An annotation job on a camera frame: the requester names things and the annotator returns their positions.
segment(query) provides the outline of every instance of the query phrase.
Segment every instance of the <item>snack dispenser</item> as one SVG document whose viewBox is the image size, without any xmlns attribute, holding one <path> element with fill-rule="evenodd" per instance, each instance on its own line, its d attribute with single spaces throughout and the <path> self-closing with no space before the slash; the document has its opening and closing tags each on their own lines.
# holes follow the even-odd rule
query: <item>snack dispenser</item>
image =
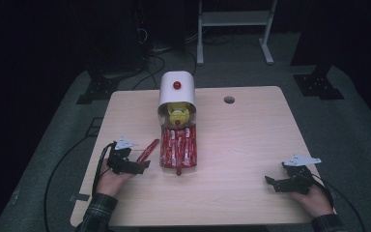
<svg viewBox="0 0 371 232">
<path fill-rule="evenodd" d="M 197 165 L 194 79 L 188 72 L 161 78 L 158 118 L 161 125 L 160 166 L 165 172 L 195 171 Z"/>
</svg>

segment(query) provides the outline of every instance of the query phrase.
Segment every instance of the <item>table hole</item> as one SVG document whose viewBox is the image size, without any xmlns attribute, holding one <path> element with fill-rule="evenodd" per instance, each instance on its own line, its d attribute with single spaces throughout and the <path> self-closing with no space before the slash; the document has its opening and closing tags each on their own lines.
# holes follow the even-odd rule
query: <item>table hole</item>
<svg viewBox="0 0 371 232">
<path fill-rule="evenodd" d="M 224 98 L 224 102 L 226 102 L 226 103 L 234 103 L 236 100 L 233 98 L 233 97 L 231 97 L 231 96 L 227 96 L 227 97 L 225 97 Z"/>
</svg>

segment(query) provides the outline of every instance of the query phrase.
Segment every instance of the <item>gray carpet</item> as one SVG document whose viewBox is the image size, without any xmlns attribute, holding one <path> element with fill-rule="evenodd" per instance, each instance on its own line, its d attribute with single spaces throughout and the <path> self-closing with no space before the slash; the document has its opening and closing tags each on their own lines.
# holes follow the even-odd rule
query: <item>gray carpet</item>
<svg viewBox="0 0 371 232">
<path fill-rule="evenodd" d="M 310 73 L 314 67 L 290 67 L 299 34 L 273 34 L 269 46 L 275 64 L 265 63 L 258 38 L 261 35 L 235 36 L 230 43 L 205 46 L 205 64 L 194 74 L 197 88 L 232 86 L 279 86 L 300 128 L 312 157 L 320 158 L 319 173 L 335 185 L 354 204 L 371 231 L 371 111 L 356 92 L 351 79 L 332 68 L 331 84 L 345 100 L 321 101 L 304 97 L 293 74 Z M 186 48 L 192 54 L 196 46 Z M 159 55 L 165 61 L 161 76 L 169 71 L 194 70 L 194 61 L 186 52 L 171 51 Z M 162 62 L 151 59 L 150 71 Z M 121 81 L 119 90 L 131 90 L 143 77 Z M 18 184 L 13 199 L 0 217 L 0 231 L 45 231 L 43 198 L 52 170 L 63 155 L 79 142 L 95 117 L 103 117 L 108 101 L 76 104 L 84 94 L 90 78 L 83 72 L 65 95 L 35 155 Z M 154 89 L 151 78 L 137 89 Z M 89 137 L 63 159 L 55 172 L 47 193 L 47 218 L 50 231 L 73 231 L 70 224 L 73 197 L 79 192 L 89 157 L 96 139 Z M 343 197 L 336 195 L 338 215 L 350 231 L 361 231 L 357 218 Z M 271 232 L 311 231 L 309 224 L 269 225 Z M 117 228 L 118 231 L 139 231 L 138 228 Z"/>
</svg>

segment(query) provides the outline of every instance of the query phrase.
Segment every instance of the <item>light wood surface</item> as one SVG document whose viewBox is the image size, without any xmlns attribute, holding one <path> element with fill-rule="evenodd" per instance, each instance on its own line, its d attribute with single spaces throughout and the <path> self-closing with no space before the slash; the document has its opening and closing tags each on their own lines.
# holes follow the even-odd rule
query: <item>light wood surface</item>
<svg viewBox="0 0 371 232">
<path fill-rule="evenodd" d="M 291 110 L 278 87 L 196 89 L 197 171 L 167 174 L 158 165 L 159 146 L 144 175 L 119 193 L 110 220 L 118 226 L 238 225 L 309 222 L 287 194 L 276 193 L 264 176 L 286 179 L 281 162 L 293 154 L 309 156 Z M 230 96 L 235 102 L 228 104 Z M 80 193 L 91 194 L 101 150 L 120 136 L 135 144 L 135 161 L 160 138 L 158 90 L 113 94 Z M 309 165 L 317 174 L 314 165 Z M 89 201 L 77 201 L 76 226 Z"/>
</svg>

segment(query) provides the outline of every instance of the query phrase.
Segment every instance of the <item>shirt cuff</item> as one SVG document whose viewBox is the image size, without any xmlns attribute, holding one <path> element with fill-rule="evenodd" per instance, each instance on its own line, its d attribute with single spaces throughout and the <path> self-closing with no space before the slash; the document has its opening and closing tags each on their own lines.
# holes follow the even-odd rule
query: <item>shirt cuff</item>
<svg viewBox="0 0 371 232">
<path fill-rule="evenodd" d="M 117 199 L 106 194 L 96 193 L 87 208 L 86 215 L 105 222 L 110 221 L 117 205 Z"/>
<path fill-rule="evenodd" d="M 336 214 L 315 217 L 311 223 L 316 232 L 346 231 L 344 224 Z"/>
</svg>

